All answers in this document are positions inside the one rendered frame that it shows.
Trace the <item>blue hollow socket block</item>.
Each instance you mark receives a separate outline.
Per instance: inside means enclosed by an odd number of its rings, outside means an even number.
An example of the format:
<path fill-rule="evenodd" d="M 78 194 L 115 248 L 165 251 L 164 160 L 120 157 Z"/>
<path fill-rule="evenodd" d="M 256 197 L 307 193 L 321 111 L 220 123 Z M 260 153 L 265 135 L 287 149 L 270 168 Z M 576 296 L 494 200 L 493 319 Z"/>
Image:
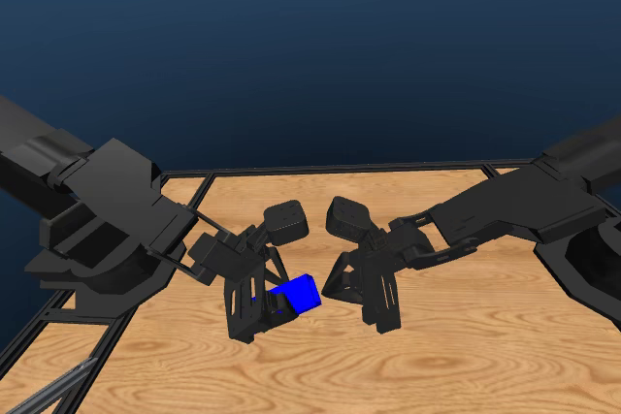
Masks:
<path fill-rule="evenodd" d="M 296 314 L 300 315 L 321 305 L 321 298 L 313 277 L 302 274 L 267 291 L 267 294 L 284 294 Z"/>

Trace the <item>grey metal strut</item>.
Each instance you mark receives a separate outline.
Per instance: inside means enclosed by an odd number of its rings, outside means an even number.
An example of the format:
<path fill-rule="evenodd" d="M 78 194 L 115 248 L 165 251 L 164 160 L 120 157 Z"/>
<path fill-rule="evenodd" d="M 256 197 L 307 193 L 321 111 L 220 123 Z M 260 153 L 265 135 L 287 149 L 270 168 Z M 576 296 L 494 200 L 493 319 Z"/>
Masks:
<path fill-rule="evenodd" d="M 97 362 L 97 358 L 87 358 L 13 407 L 6 414 L 41 414 L 81 383 Z"/>

